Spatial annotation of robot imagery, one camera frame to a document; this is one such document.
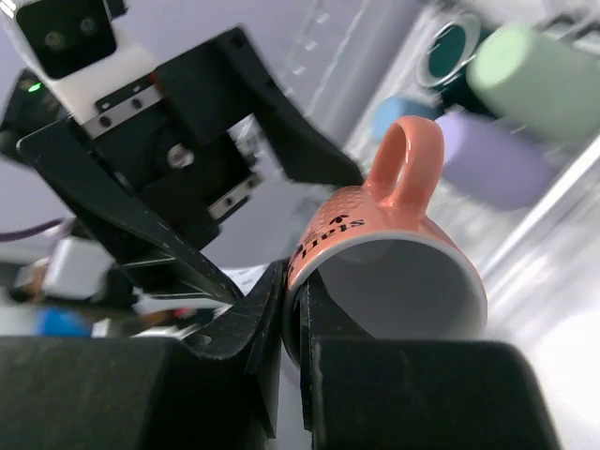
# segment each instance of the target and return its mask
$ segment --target light green cup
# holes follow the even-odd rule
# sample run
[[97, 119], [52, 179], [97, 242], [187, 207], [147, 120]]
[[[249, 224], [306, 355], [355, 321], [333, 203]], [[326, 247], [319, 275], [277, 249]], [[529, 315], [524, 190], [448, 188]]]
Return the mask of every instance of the light green cup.
[[491, 111], [540, 137], [571, 142], [600, 128], [600, 66], [529, 25], [502, 26], [481, 44], [467, 83]]

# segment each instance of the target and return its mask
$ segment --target cup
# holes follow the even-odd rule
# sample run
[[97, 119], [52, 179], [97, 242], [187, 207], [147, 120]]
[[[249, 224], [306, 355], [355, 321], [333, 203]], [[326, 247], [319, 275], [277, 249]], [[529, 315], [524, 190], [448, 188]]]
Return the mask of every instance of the cup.
[[436, 123], [445, 145], [443, 179], [496, 209], [533, 206], [558, 174], [541, 148], [488, 117], [450, 112]]
[[473, 113], [494, 114], [467, 84], [466, 67], [491, 31], [475, 14], [465, 12], [447, 23], [427, 46], [416, 71], [421, 87], [437, 92], [444, 108], [460, 105]]
[[283, 341], [296, 364], [296, 295], [315, 270], [332, 299], [375, 338], [480, 337], [483, 283], [426, 216], [442, 165], [440, 128], [401, 117], [385, 134], [365, 184], [339, 189], [317, 211], [290, 259], [283, 306]]
[[393, 96], [384, 100], [373, 114], [371, 140], [380, 143], [394, 122], [405, 115], [418, 115], [435, 120], [443, 114], [443, 109], [432, 107], [409, 98]]
[[580, 141], [600, 128], [598, 59], [529, 25], [509, 23], [488, 37], [467, 81], [493, 112], [544, 139]]

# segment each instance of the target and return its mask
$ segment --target orange mug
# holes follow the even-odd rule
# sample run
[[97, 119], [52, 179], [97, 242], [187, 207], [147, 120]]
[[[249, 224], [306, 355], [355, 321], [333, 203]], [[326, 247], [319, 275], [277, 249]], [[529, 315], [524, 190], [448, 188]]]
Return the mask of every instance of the orange mug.
[[488, 317], [481, 278], [426, 216], [442, 165], [440, 128], [401, 117], [365, 184], [339, 189], [317, 211], [288, 269], [282, 333], [296, 365], [296, 295], [317, 269], [331, 298], [375, 338], [481, 337]]

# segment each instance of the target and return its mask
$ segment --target green light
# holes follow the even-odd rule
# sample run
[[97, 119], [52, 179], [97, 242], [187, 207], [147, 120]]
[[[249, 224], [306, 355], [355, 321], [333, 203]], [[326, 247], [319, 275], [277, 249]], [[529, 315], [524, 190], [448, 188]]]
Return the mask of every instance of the green light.
[[36, 92], [40, 87], [41, 87], [41, 82], [37, 82], [36, 84], [31, 86], [29, 89], [27, 89], [27, 92]]

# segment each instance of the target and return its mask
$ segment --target purple mug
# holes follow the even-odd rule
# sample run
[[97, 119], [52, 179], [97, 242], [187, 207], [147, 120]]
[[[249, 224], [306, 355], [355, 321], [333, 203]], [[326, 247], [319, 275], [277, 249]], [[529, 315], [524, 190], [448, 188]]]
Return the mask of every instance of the purple mug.
[[442, 178], [496, 209], [533, 206], [558, 173], [541, 148], [492, 119], [450, 112], [436, 123], [445, 144]]

